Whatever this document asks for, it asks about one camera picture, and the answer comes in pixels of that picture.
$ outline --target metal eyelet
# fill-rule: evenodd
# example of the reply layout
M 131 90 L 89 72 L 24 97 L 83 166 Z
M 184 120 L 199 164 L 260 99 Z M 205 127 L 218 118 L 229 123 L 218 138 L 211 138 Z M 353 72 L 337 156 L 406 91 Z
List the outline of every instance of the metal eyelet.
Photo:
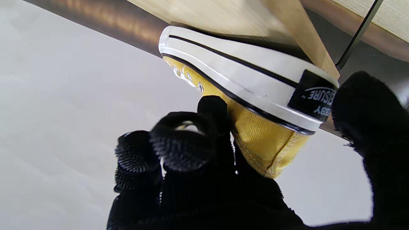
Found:
M 203 92 L 205 89 L 203 88 L 203 86 L 202 86 L 202 83 L 200 83 L 200 82 L 198 82 L 198 90 L 200 91 L 200 92 Z
M 189 73 L 187 73 L 187 79 L 189 79 L 190 81 L 193 81 L 193 78 L 192 78 L 192 76 L 190 76 Z

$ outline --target black glove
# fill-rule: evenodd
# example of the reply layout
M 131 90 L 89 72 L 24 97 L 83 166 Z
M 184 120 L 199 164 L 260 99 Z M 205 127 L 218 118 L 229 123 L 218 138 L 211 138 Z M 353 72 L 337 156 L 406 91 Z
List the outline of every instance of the black glove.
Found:
M 407 228 L 409 115 L 382 82 L 358 72 L 339 89 L 333 119 L 364 157 L 373 218 L 316 228 Z M 283 202 L 274 180 L 253 170 L 237 146 L 233 153 L 231 128 L 227 105 L 210 96 L 201 99 L 198 113 L 170 113 L 150 133 L 120 137 L 115 176 L 120 195 L 107 228 L 310 229 Z M 164 159 L 164 180 L 158 157 Z
M 169 113 L 152 131 L 118 139 L 108 226 L 113 229 L 231 229 L 302 225 L 274 180 L 253 170 L 230 142 L 227 105 L 203 97 L 198 113 Z M 164 159 L 165 179 L 159 158 Z

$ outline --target white surface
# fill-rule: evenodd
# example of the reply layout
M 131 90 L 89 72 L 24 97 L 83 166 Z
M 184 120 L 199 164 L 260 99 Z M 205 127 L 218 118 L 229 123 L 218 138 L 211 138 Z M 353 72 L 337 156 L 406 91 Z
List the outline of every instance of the white surface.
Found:
M 116 138 L 196 89 L 161 59 L 21 1 L 0 1 L 0 228 L 104 229 Z M 278 179 L 306 224 L 368 218 L 360 157 L 317 132 Z

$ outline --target textured fingertip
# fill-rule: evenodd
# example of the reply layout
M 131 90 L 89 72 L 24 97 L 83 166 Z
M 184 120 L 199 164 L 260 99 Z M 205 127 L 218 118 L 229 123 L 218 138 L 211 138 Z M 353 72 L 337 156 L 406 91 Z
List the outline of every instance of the textured fingertip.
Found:
M 231 123 L 227 115 L 227 103 L 219 96 L 202 97 L 198 103 L 198 113 L 212 116 L 220 135 L 230 133 Z
M 117 168 L 115 172 L 114 192 L 144 190 L 156 187 L 162 182 L 162 169 L 158 167 L 153 172 L 132 174 L 123 168 Z
M 200 133 L 176 130 L 185 121 L 201 127 Z M 199 169 L 214 157 L 216 151 L 217 129 L 213 121 L 196 113 L 170 113 L 158 122 L 150 136 L 155 153 L 163 157 L 164 165 L 174 171 Z
M 198 103 L 198 113 L 227 114 L 227 104 L 219 96 L 202 97 Z
M 118 138 L 115 155 L 118 165 L 131 173 L 153 171 L 160 165 L 149 142 L 149 132 L 135 131 Z

